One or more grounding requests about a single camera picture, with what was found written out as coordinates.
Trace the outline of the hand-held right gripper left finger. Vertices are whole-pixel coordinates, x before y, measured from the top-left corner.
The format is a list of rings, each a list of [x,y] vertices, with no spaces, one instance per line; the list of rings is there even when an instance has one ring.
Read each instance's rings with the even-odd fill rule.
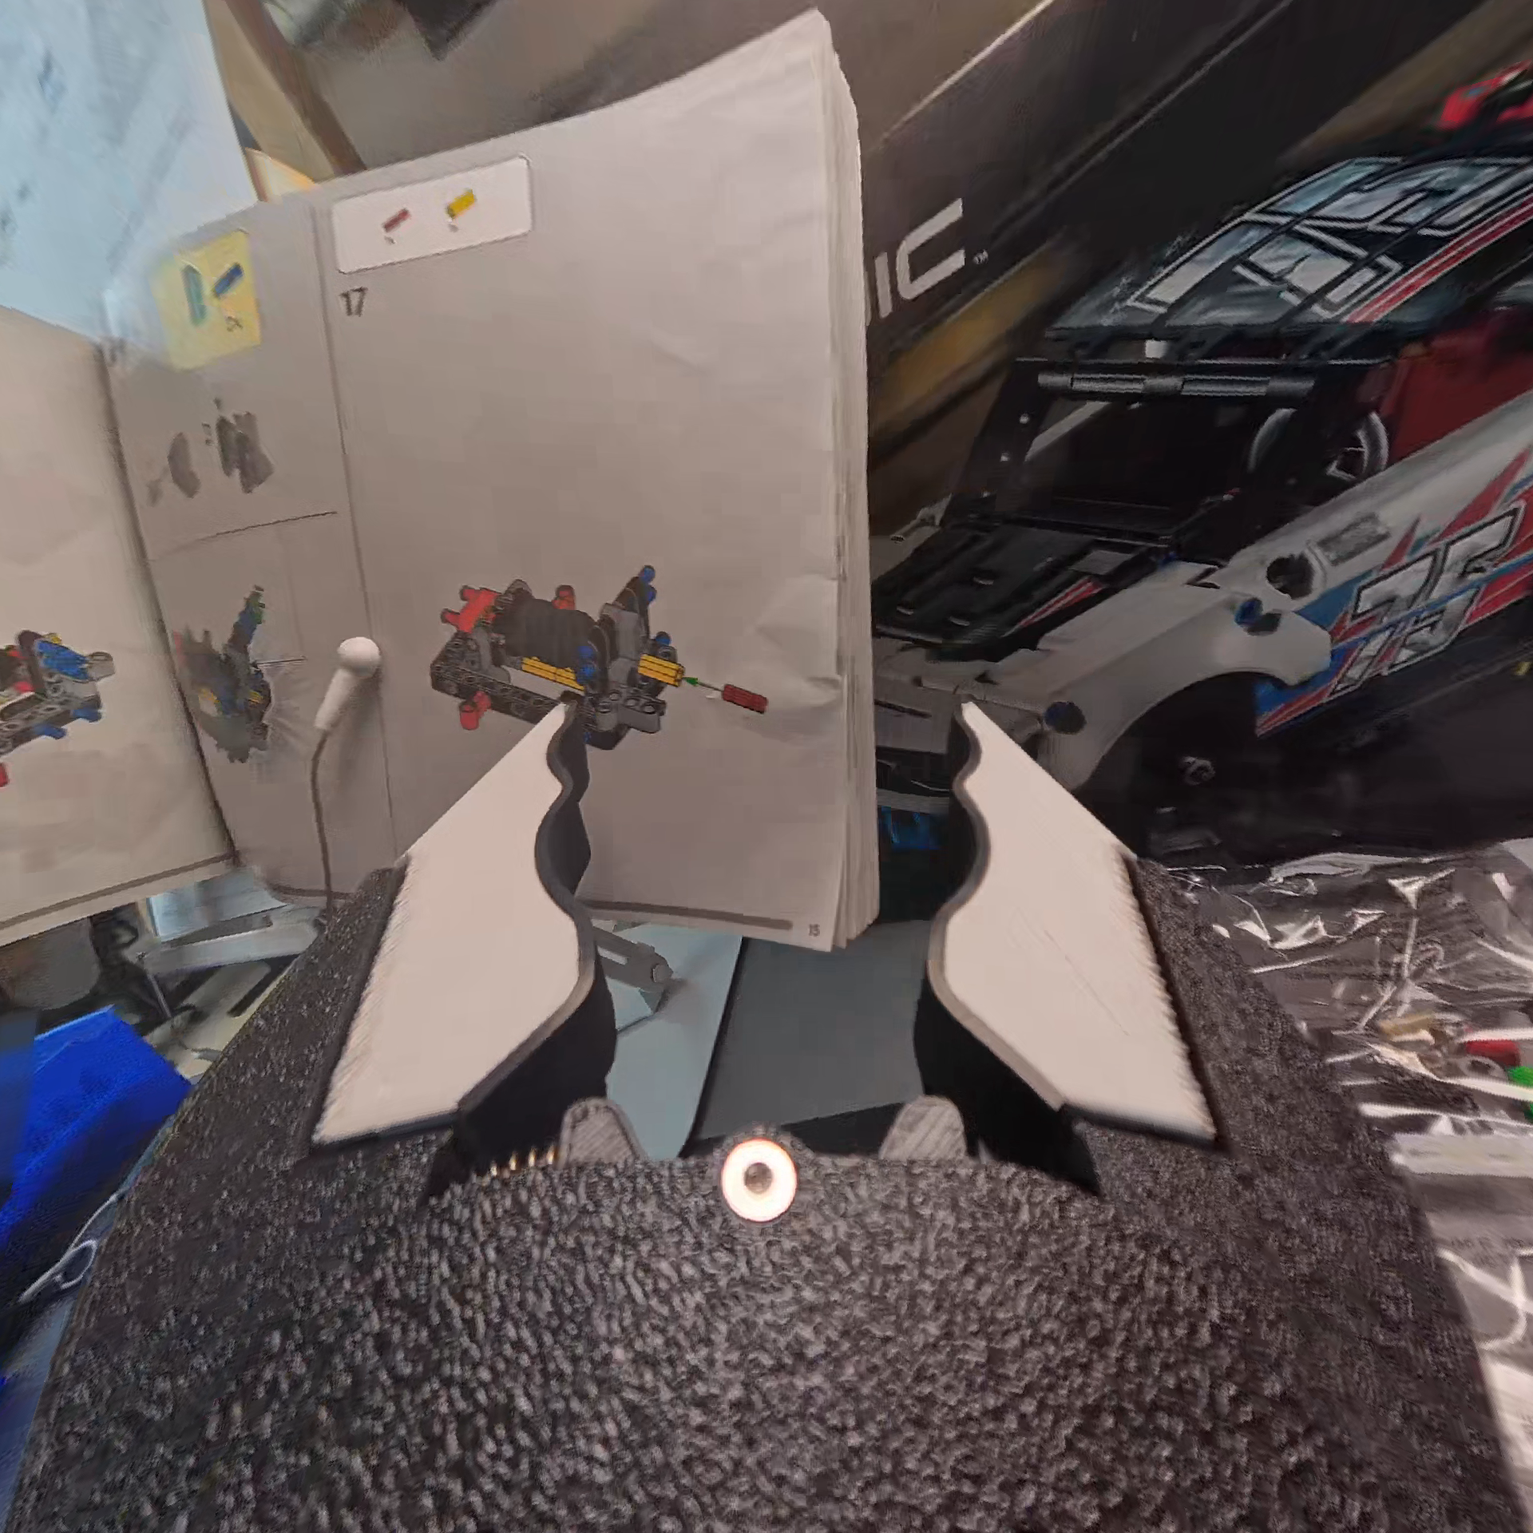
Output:
[[[556,703],[397,859],[313,1146],[466,1123],[593,999],[585,788],[581,709]]]

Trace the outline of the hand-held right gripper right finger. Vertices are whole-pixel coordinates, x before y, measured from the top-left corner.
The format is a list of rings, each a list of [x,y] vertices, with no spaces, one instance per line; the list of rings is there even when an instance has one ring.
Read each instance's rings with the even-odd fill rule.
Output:
[[[1135,854],[979,703],[953,723],[974,854],[932,924],[936,999],[1050,1108],[1216,1139]]]

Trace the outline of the white instruction booklet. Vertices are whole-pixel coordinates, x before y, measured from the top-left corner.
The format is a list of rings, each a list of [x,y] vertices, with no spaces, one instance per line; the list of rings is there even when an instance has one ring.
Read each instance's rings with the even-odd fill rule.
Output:
[[[859,164],[806,12],[628,102],[256,200],[100,340],[2,308],[2,943],[349,893],[579,700],[582,897],[837,948],[818,823],[675,873],[714,746],[872,719]]]

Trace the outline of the empty clear plastic bag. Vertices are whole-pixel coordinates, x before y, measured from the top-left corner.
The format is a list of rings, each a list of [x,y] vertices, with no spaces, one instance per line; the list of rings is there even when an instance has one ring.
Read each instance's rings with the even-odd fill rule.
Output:
[[[1530,844],[1192,890],[1384,1139],[1491,1392],[1530,1416]]]

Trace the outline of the white book stand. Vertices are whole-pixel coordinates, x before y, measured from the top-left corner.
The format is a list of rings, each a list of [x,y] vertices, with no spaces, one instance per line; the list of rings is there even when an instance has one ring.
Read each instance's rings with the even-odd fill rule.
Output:
[[[835,679],[827,697],[816,706],[788,709],[788,744],[778,748],[778,756],[804,756],[794,771],[784,762],[755,764],[755,757],[773,750],[762,739],[741,744],[734,750],[724,750],[720,744],[714,746],[717,762],[709,770],[711,782],[690,792],[698,802],[695,808],[698,822],[690,829],[677,827],[670,832],[675,844],[670,846],[668,872],[741,872],[743,851],[728,838],[734,816],[740,816],[741,832],[753,832],[765,840],[784,840],[792,810],[806,810],[818,823],[816,846],[819,859],[816,882],[832,893],[813,914],[850,916],[852,884],[859,884],[862,896],[872,893],[872,840],[862,840],[852,827],[852,810],[862,806],[859,794],[868,788],[858,776],[852,756],[868,748],[862,736],[872,731],[872,719],[868,698],[859,698],[856,687],[846,681],[846,677]],[[537,691],[534,700],[550,703],[550,711],[556,703],[581,709],[579,700],[554,700]],[[369,916],[362,955],[351,972],[355,985],[351,998],[341,1002],[339,1040],[318,1071],[318,1101],[388,914],[396,864],[397,859],[376,872],[368,886],[368,893],[378,897],[378,908]],[[711,1064],[702,1076],[702,1124],[717,1135],[729,1124],[740,1124],[750,1108],[758,1115],[787,1120],[859,1108],[850,1085],[858,1073],[850,1050],[852,1045],[877,1041],[875,999],[896,998],[896,1021],[906,1024],[909,1018],[914,979],[909,973],[887,975],[875,980],[872,994],[856,998],[856,980],[875,979],[868,957],[835,957],[829,953],[813,957],[807,948],[792,955],[787,946],[765,943],[765,925],[747,922],[740,911],[679,909],[677,916],[692,925],[695,935],[747,934],[743,957],[724,967],[722,999],[703,999],[702,1005],[707,1017],[720,1021],[722,1041],[722,1064]],[[575,1073],[593,1076],[596,1095],[601,1095],[613,1032],[613,999],[606,980],[619,973],[621,943],[613,931],[596,924],[593,924],[593,935],[596,946],[596,989],[547,1041],[561,1036],[570,1045],[579,1024],[594,1028],[600,1032],[596,1041],[575,1046]],[[497,1090],[517,1083],[528,1085],[534,1055]],[[314,1115],[318,1104],[301,1130],[301,1141],[310,1146]],[[502,1115],[505,1108],[493,1105],[490,1095],[459,1128],[478,1118],[496,1124]]]

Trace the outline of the blue plastic bin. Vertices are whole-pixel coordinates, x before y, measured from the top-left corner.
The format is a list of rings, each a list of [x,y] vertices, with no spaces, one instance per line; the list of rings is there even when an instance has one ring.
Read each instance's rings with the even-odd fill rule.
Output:
[[[190,1090],[115,1009],[37,1036],[2,1200],[5,1308],[63,1256]]]

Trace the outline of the toy race car box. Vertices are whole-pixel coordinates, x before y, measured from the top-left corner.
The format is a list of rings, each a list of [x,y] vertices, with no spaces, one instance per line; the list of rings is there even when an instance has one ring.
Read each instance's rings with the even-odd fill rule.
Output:
[[[1530,838],[1530,4],[1038,3],[875,149],[887,882]]]

